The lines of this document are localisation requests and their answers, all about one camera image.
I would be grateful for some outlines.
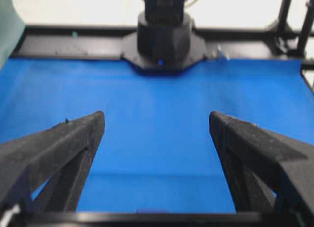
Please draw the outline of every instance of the green object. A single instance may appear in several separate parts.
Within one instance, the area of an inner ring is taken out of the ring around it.
[[[0,0],[0,70],[17,45],[24,27],[12,0]]]

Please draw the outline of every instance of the blue table surface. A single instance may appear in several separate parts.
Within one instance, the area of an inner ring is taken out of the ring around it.
[[[105,134],[78,211],[234,212],[209,134],[214,110],[314,143],[314,96],[299,61],[142,76],[124,61],[10,59],[0,72],[0,142],[98,110]]]

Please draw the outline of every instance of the cable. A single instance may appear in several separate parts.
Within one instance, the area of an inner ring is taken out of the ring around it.
[[[198,0],[192,1],[190,4],[185,5],[186,8],[190,8],[192,5],[194,5]]]

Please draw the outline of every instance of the blue mat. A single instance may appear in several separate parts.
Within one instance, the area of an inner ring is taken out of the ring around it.
[[[0,142],[105,113],[78,211],[234,212],[209,135],[214,110],[314,143],[299,61],[203,62],[149,77],[123,61],[10,59],[0,99]]]

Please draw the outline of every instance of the blue surface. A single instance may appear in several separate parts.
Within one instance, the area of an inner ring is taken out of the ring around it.
[[[203,62],[178,77],[126,62],[11,59],[0,72],[0,142],[105,113],[78,211],[234,212],[209,114],[314,143],[314,96],[300,62]]]

